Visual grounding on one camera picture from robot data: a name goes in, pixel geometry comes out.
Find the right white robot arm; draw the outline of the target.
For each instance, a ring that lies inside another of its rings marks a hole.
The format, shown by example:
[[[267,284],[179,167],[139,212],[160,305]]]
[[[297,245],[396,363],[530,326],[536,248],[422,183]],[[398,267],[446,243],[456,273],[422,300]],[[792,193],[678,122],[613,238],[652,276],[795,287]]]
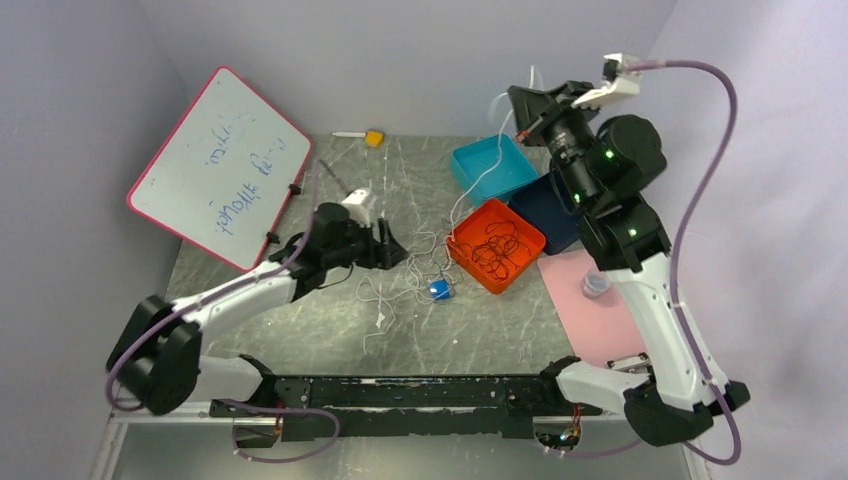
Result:
[[[623,415],[653,446],[690,441],[712,427],[723,407],[736,409],[750,394],[719,368],[702,372],[707,358],[699,337],[679,322],[672,244],[642,195],[667,165],[658,131],[633,114],[592,130],[593,112],[573,106],[589,90],[587,82],[568,81],[548,91],[512,86],[507,94],[518,141],[549,151],[580,241],[624,301],[651,369],[625,373],[567,357],[547,369],[553,378],[541,385],[540,402],[553,414],[582,404]]]

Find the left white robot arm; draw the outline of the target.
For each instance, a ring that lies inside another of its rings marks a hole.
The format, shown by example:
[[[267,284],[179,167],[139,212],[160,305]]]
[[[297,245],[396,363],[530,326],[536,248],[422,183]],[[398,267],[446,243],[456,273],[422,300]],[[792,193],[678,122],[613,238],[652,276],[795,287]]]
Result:
[[[349,205],[322,203],[304,231],[236,279],[173,301],[157,295],[142,300],[107,360],[107,400],[117,410],[156,416],[199,401],[264,415],[279,404],[277,376],[250,355],[209,357],[206,343],[324,288],[333,269],[391,270],[407,257],[386,219],[360,221]],[[115,386],[131,393],[136,407],[118,400]]]

